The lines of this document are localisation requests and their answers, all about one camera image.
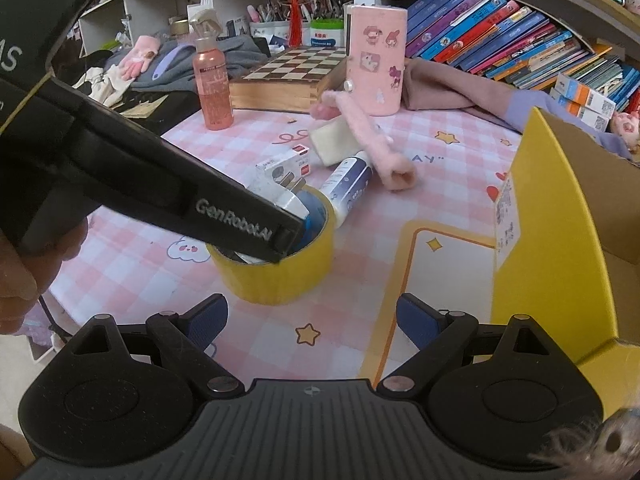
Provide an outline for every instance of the purple strap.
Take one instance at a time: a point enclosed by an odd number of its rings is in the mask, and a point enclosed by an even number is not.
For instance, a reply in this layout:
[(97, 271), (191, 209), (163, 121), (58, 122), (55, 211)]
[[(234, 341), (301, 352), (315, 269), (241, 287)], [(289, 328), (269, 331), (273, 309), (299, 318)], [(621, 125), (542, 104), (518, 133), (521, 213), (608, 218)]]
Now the purple strap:
[(166, 69), (169, 68), (169, 65), (171, 65), (175, 57), (178, 55), (178, 52), (180, 52), (185, 48), (193, 48), (193, 45), (191, 43), (184, 43), (182, 45), (175, 47), (171, 52), (169, 52), (166, 56), (162, 58), (162, 61), (160, 63), (158, 63), (158, 66), (156, 67), (154, 74), (151, 76), (151, 79), (155, 81), (164, 72), (166, 72)]

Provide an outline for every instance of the yellow cardboard box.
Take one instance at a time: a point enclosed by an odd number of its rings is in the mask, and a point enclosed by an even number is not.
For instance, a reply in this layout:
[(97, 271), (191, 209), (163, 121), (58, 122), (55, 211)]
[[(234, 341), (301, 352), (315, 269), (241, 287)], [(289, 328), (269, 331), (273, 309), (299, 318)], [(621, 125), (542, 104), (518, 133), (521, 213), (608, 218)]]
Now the yellow cardboard box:
[(496, 203), (492, 322), (518, 312), (607, 416), (640, 400), (640, 168), (537, 108)]

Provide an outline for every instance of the black cable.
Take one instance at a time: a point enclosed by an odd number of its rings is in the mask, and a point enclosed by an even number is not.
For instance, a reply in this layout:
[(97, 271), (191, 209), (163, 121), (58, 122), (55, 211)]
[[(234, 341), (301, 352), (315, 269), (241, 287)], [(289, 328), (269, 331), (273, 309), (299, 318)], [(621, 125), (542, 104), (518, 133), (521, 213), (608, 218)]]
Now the black cable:
[(67, 343), (72, 338), (72, 335), (69, 332), (67, 332), (64, 328), (62, 328), (58, 323), (56, 323), (56, 320), (51, 315), (51, 311), (49, 310), (49, 307), (47, 306), (47, 303), (44, 301), (44, 298), (42, 296), (38, 298), (38, 301), (40, 302), (40, 306), (42, 307), (45, 315), (47, 316), (47, 319), (49, 319), (49, 322), (51, 323), (49, 325), (49, 330), (51, 330), (52, 332), (55, 332), (56, 335), (60, 339), (62, 339), (63, 342)]

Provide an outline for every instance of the pink checkered tablecloth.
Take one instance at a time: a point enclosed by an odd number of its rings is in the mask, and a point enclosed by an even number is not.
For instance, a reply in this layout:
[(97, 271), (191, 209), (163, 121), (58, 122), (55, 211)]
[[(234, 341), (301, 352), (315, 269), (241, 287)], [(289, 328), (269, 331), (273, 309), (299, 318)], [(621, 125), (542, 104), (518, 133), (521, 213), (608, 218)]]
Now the pink checkered tablecloth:
[[(99, 312), (121, 324), (139, 323), (161, 310), (184, 312), (220, 292), (229, 319), (215, 341), (215, 357), (245, 384), (256, 376), (356, 377), (402, 226), (428, 219), (493, 236), (488, 187), (500, 187), (496, 174), (509, 169), (520, 142), (518, 134), (460, 111), (402, 110), (377, 122), (415, 161), (420, 183), (391, 193), (372, 182), (336, 231), (332, 272), (293, 303), (239, 300), (222, 284), (202, 243), (106, 208), (91, 216), (80, 255), (64, 264), (50, 291), (79, 324)], [(311, 124), (306, 115), (240, 110), (233, 127), (210, 132), (197, 113), (164, 137), (246, 184), (256, 163), (287, 146), (309, 145)], [(308, 182), (317, 187), (330, 170), (316, 158), (312, 162)], [(296, 332), (308, 324), (320, 333), (313, 345)]]

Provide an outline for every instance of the gray ribbed surface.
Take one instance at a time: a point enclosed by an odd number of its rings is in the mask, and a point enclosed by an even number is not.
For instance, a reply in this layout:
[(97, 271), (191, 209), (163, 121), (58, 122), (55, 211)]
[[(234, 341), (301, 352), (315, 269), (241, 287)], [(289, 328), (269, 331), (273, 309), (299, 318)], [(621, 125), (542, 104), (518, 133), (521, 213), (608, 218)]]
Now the gray ribbed surface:
[(23, 480), (556, 480), (557, 472), (492, 470), (441, 443), (410, 402), (367, 381), (257, 381), (210, 402), (174, 446), (102, 470), (39, 460)]

